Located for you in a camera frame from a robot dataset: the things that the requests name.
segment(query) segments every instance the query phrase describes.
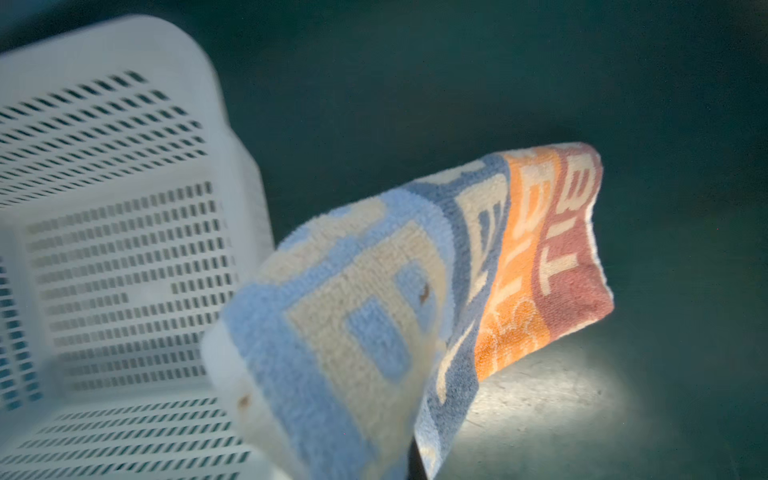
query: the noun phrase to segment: terry cloth towel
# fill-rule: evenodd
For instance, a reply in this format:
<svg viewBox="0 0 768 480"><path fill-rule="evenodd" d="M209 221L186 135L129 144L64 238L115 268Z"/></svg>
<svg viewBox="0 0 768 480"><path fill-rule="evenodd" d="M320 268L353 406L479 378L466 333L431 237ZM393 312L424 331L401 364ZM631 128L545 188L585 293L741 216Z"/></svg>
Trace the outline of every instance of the terry cloth towel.
<svg viewBox="0 0 768 480"><path fill-rule="evenodd" d="M434 477L478 390L607 315L585 144L487 155L289 235L202 351L246 442L295 480Z"/></svg>

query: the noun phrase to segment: orange stripe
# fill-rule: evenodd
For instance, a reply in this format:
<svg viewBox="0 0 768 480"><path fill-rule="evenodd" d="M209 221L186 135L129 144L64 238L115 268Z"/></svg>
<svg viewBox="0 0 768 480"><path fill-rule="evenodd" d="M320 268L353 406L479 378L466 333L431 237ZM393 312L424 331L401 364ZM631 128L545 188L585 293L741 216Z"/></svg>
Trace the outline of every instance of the orange stripe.
<svg viewBox="0 0 768 480"><path fill-rule="evenodd" d="M560 157L549 148L511 151L503 156L509 164L511 208L498 271L475 344L478 381L550 341L533 300L531 275L541 228L561 171Z"/></svg>

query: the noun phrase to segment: white plastic basket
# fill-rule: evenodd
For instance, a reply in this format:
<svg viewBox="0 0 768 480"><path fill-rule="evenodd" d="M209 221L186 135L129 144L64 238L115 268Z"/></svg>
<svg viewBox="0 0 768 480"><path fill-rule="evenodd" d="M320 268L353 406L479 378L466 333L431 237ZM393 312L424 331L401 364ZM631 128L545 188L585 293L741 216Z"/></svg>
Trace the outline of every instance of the white plastic basket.
<svg viewBox="0 0 768 480"><path fill-rule="evenodd" d="M271 478L197 344L273 249L205 54L130 17L0 58L0 479Z"/></svg>

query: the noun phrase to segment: brown stain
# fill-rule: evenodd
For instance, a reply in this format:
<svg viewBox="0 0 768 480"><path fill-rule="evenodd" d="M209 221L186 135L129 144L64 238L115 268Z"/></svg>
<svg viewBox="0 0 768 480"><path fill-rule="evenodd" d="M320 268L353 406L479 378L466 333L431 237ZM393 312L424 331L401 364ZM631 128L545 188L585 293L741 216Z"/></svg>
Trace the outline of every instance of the brown stain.
<svg viewBox="0 0 768 480"><path fill-rule="evenodd" d="M424 302L427 301L427 298L429 298L429 284L424 284L424 290L422 290L421 295L419 295L419 302L424 305Z"/></svg>
<svg viewBox="0 0 768 480"><path fill-rule="evenodd" d="M237 409L241 412L250 406L250 394L240 397L240 400L237 400Z"/></svg>

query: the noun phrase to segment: green floor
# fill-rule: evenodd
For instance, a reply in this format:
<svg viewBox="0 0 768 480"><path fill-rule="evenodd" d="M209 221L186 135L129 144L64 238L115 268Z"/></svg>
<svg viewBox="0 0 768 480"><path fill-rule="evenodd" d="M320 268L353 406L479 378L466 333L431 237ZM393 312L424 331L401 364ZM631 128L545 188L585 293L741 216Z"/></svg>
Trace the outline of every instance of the green floor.
<svg viewBox="0 0 768 480"><path fill-rule="evenodd" d="M62 0L0 51L126 13L182 27L277 239L489 151L593 144L616 310L491 377L440 478L768 478L766 9L656 3Z"/></svg>

